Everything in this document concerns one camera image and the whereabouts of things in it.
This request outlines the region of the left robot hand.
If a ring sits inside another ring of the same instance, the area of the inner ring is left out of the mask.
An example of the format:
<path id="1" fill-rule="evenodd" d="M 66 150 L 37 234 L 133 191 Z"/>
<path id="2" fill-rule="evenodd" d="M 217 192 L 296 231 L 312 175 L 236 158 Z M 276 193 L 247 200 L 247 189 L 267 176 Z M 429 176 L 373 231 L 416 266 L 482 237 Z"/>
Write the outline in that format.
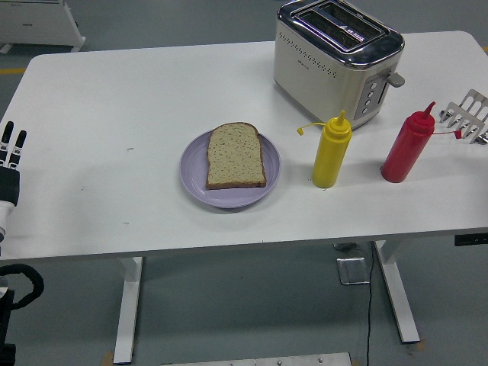
<path id="1" fill-rule="evenodd" d="M 8 150 L 14 122 L 8 121 L 1 137 L 1 241 L 4 240 L 7 218 L 18 205 L 21 176 L 18 165 L 27 138 L 27 132 L 21 130 L 12 151 Z"/>

